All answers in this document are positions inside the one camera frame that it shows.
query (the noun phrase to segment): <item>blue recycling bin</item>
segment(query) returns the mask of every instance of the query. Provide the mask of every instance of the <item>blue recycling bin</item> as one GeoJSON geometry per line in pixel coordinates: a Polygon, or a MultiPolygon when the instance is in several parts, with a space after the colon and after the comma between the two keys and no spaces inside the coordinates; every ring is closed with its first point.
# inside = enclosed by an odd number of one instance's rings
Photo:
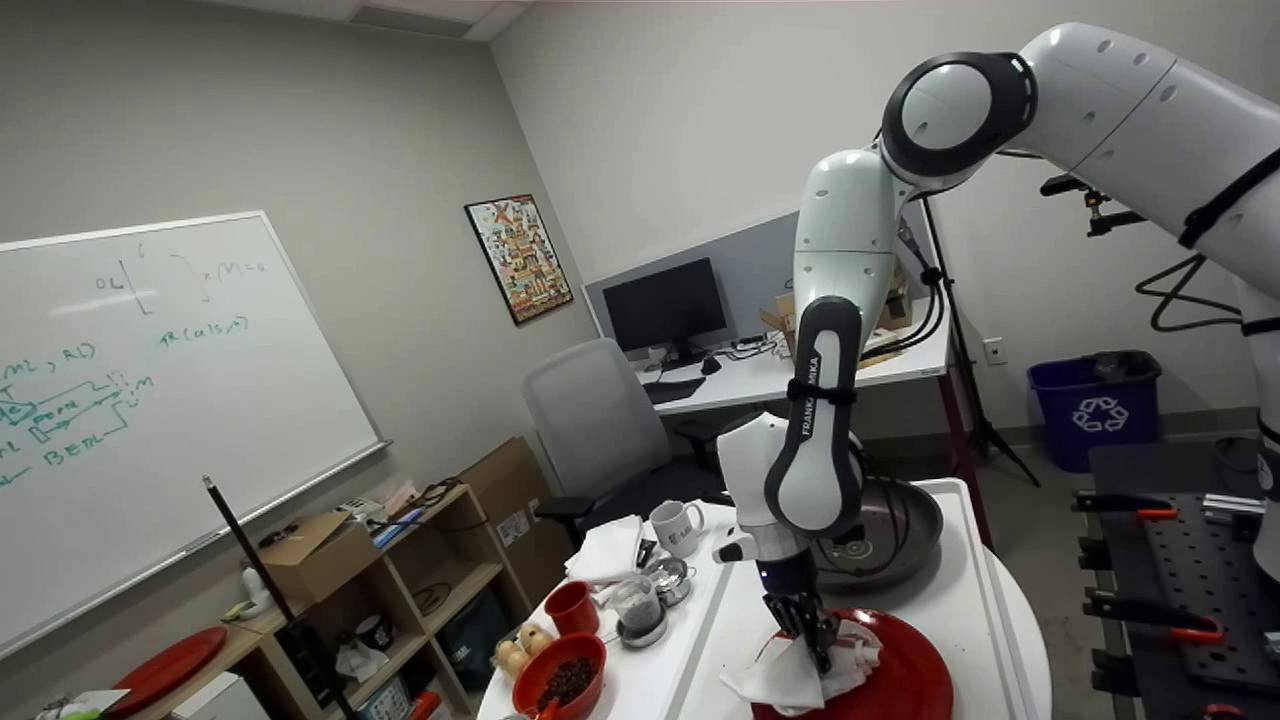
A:
{"type": "Polygon", "coordinates": [[[1034,364],[1030,381],[1045,412],[1045,449],[1065,473],[1089,473],[1099,444],[1161,441],[1161,364],[1148,351],[1034,364]]]}

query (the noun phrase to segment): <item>office chair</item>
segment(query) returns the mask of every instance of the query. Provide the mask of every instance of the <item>office chair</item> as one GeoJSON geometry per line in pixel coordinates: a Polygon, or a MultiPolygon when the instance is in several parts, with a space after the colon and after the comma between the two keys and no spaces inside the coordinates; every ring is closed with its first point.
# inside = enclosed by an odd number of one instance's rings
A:
{"type": "Polygon", "coordinates": [[[537,437],[552,460],[552,501],[573,545],[618,517],[647,517],[662,501],[726,501],[726,481],[678,455],[636,369],[618,339],[578,343],[526,376],[537,437]]]}

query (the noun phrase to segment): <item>computer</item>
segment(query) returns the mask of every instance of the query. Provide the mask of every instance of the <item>computer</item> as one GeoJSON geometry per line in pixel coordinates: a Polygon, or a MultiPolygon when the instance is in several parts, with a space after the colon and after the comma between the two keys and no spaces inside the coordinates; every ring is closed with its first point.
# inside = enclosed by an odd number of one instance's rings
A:
{"type": "Polygon", "coordinates": [[[667,346],[664,369],[698,364],[698,337],[726,328],[722,285],[712,258],[690,258],[604,288],[614,337],[626,351],[667,346]]]}

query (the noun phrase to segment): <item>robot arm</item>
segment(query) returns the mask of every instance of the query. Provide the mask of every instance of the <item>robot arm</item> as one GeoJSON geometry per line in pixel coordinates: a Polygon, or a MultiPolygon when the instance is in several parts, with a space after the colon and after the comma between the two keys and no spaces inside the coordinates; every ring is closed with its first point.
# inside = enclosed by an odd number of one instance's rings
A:
{"type": "MultiPolygon", "coordinates": [[[[797,227],[797,381],[785,420],[722,437],[726,481],[754,537],[765,600],[829,668],[829,612],[809,545],[856,532],[847,437],[856,346],[877,328],[899,209],[966,182],[1002,147],[1037,153],[1123,198],[1239,280],[1259,369],[1265,466],[1280,473],[1280,116],[1145,41],[1061,24],[1023,52],[960,52],[912,69],[886,136],[822,158],[797,227]]],[[[1257,546],[1280,577],[1280,521],[1257,546]]]]}

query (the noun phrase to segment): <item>ceiling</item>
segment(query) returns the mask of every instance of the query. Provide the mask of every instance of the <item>ceiling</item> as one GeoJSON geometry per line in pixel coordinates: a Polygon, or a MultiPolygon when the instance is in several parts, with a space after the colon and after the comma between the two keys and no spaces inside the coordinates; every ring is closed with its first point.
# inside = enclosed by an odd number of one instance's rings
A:
{"type": "Polygon", "coordinates": [[[534,0],[208,0],[333,24],[419,32],[484,43],[506,32],[534,0]]]}

